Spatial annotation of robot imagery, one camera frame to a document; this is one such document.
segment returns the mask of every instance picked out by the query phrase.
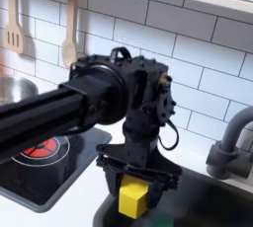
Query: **wooden spoon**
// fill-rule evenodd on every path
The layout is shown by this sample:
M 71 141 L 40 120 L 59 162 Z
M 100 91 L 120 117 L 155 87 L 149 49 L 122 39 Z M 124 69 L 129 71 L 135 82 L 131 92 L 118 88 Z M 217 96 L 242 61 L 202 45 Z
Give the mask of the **wooden spoon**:
M 7 49 L 22 53 L 25 36 L 19 24 L 18 0 L 8 0 L 9 23 L 4 30 L 4 46 Z
M 62 46 L 62 59 L 66 67 L 77 60 L 76 26 L 78 0 L 67 0 L 67 31 Z

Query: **black stovetop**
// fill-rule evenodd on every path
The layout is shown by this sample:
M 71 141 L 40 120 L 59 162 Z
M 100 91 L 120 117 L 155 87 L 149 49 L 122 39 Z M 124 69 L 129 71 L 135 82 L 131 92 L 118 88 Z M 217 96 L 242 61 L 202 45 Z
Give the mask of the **black stovetop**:
M 96 146 L 110 140 L 109 133 L 92 128 L 27 149 L 0 164 L 0 194 L 31 210 L 48 211 L 94 160 Z

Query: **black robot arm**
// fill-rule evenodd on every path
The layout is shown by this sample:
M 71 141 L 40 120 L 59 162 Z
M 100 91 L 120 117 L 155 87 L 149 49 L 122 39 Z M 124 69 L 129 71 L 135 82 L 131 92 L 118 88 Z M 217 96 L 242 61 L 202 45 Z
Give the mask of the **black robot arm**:
M 160 127 L 169 123 L 176 130 L 170 121 L 176 103 L 167 72 L 155 60 L 131 58 L 123 47 L 110 56 L 79 59 L 71 66 L 70 80 L 57 90 L 0 108 L 0 161 L 55 135 L 126 117 L 125 143 L 99 145 L 97 165 L 105 170 L 113 195 L 119 194 L 123 175 L 151 183 L 147 206 L 154 207 L 162 192 L 177 188 L 182 174 L 157 149 Z

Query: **sink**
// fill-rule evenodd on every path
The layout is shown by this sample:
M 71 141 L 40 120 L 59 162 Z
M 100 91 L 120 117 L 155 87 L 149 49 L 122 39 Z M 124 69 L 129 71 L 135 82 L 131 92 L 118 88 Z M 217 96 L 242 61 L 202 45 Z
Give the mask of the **sink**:
M 165 192 L 158 206 L 136 221 L 119 214 L 118 200 L 109 195 L 96 213 L 93 226 L 157 227 L 157 219 L 168 219 L 170 215 L 175 227 L 253 226 L 252 193 L 188 169 L 183 171 L 179 188 Z

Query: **faucet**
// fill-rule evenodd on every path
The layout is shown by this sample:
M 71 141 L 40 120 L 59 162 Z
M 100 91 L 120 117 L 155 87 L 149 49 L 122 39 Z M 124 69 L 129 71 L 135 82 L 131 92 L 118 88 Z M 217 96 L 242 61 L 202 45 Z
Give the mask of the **faucet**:
M 239 152 L 236 143 L 242 129 L 253 121 L 253 107 L 237 113 L 229 122 L 221 141 L 211 147 L 207 158 L 208 173 L 219 180 L 226 180 L 233 173 L 247 179 L 252 169 L 253 154 L 246 157 Z

